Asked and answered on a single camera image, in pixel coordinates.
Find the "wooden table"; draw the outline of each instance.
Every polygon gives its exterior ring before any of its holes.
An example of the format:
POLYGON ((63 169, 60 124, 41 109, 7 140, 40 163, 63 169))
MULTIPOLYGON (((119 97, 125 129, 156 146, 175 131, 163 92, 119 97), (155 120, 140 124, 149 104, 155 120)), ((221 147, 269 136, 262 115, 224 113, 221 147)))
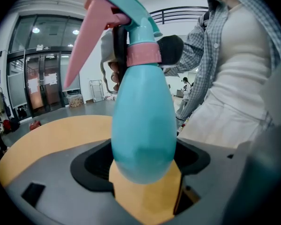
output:
MULTIPOLYGON (((1 159, 1 184, 7 186, 43 156, 109 139, 111 120, 109 116, 75 116, 32 130, 19 139, 1 159)), ((181 173, 173 161, 168 173, 158 182, 150 185, 135 184, 127 180, 113 162, 109 180, 114 185, 116 200, 123 208, 144 224, 159 224, 174 217, 180 177, 181 173)))

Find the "plaid shirt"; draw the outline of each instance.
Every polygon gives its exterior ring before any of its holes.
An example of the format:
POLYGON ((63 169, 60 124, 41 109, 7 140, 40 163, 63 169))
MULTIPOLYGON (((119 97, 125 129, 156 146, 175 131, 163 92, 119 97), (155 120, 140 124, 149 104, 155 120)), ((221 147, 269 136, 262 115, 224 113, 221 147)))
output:
MULTIPOLYGON (((263 0, 239 0, 251 11, 263 25, 268 34, 272 71, 281 62, 281 27, 275 15, 263 0)), ((166 76, 177 76, 178 73, 199 67, 189 102, 182 111, 180 118, 186 119, 204 101, 209 88, 216 76, 216 67, 220 51, 221 34, 228 18, 228 7, 220 0, 208 0, 209 21, 206 31, 203 28, 203 16, 198 19, 196 27, 187 36, 183 54, 177 67, 168 71, 166 76)), ((268 113, 264 116, 264 129, 272 124, 268 113)))

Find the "floor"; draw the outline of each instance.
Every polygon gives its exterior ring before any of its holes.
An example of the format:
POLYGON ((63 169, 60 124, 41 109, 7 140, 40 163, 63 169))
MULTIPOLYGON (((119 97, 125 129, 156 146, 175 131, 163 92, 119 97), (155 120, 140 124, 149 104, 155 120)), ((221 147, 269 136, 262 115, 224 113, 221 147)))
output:
MULTIPOLYGON (((178 110, 181 98, 179 97, 173 97, 174 101, 174 108, 175 111, 178 110)), ((71 116, 80 116, 80 115, 107 115, 112 116, 113 109, 114 109, 115 101, 112 100, 104 100, 97 103, 87 103, 83 106, 77 107, 77 108, 61 108, 58 110, 55 110, 50 113, 42 114, 38 117, 35 117, 33 120, 39 120, 41 124, 46 124, 48 122, 52 122, 54 120, 67 118, 71 116)), ((13 133, 9 133, 7 135, 3 135, 2 139, 4 143, 10 147, 12 146, 16 141, 18 141, 21 137, 26 135, 29 132, 29 125, 33 120, 29 120, 26 122, 23 122, 20 127, 13 133)))

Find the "hand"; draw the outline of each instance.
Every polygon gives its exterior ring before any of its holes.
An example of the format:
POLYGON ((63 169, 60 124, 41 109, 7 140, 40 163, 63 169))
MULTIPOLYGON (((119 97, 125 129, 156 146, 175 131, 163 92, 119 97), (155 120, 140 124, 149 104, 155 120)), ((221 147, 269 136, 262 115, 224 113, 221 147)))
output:
POLYGON ((118 63, 117 62, 109 62, 108 66, 112 69, 113 73, 111 74, 111 80, 116 83, 113 87, 115 91, 118 91, 120 86, 119 79, 118 79, 118 63))

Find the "red bag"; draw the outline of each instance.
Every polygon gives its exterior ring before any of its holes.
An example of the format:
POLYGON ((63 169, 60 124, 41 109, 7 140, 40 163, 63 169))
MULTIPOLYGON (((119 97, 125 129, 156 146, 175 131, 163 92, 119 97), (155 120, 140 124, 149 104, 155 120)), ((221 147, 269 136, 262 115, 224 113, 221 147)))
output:
POLYGON ((9 120, 4 120, 3 121, 3 127, 4 127, 4 130, 7 132, 10 132, 11 130, 11 125, 10 125, 10 121, 9 120))
POLYGON ((29 129, 30 129, 30 131, 32 131, 33 129, 36 129, 39 126, 41 126, 41 122, 40 121, 34 121, 33 123, 31 123, 29 125, 29 129))

